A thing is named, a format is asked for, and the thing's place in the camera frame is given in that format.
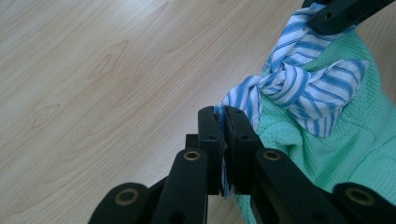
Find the green knit sweater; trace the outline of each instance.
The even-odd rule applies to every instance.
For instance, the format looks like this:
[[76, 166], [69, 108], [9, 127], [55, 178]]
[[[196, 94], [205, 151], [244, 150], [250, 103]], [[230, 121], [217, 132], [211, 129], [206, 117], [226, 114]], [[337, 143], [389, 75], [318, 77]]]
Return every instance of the green knit sweater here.
[[[355, 182], [396, 204], [396, 107], [381, 91], [378, 69], [355, 32], [336, 40], [304, 69], [319, 70], [344, 59], [370, 61], [355, 99], [345, 108], [328, 138], [300, 127], [287, 110], [262, 97], [257, 134], [266, 147], [287, 153], [303, 173], [327, 191]], [[248, 196], [235, 196], [246, 223], [255, 223]]]

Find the fabric fold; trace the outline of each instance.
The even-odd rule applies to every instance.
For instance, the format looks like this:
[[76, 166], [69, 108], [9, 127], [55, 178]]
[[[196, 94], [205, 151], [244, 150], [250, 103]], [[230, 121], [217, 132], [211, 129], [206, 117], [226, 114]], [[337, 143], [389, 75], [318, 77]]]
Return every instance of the fabric fold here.
[[313, 4], [297, 10], [288, 21], [265, 64], [261, 76], [247, 77], [232, 88], [217, 106], [242, 109], [256, 129], [262, 113], [261, 97], [267, 97], [304, 129], [318, 137], [328, 137], [343, 107], [356, 95], [369, 63], [344, 59], [318, 71], [306, 71], [304, 65], [315, 60], [339, 35], [318, 35], [307, 26], [324, 6]]

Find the light wood grain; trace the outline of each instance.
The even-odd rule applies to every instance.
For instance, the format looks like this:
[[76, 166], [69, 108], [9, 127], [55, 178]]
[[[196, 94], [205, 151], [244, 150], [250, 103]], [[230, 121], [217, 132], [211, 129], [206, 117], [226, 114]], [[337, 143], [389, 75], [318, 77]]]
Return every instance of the light wood grain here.
[[[299, 1], [0, 1], [0, 223], [87, 223], [166, 176], [197, 111], [260, 72]], [[396, 102], [396, 5], [360, 29]], [[242, 223], [211, 197], [209, 223]]]

